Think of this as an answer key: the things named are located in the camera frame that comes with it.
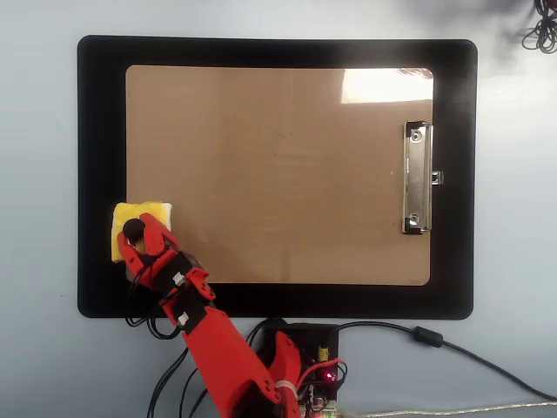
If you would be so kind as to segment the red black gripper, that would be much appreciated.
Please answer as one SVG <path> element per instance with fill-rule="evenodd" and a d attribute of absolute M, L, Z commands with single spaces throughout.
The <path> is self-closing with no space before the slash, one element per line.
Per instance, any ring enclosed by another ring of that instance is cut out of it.
<path fill-rule="evenodd" d="M 204 295 L 204 270 L 189 254 L 178 247 L 174 234 L 150 213 L 142 213 L 144 237 L 129 240 L 124 233 L 117 236 L 120 252 L 131 278 L 129 297 L 147 288 L 156 301 L 168 300 L 181 291 L 194 289 Z"/>

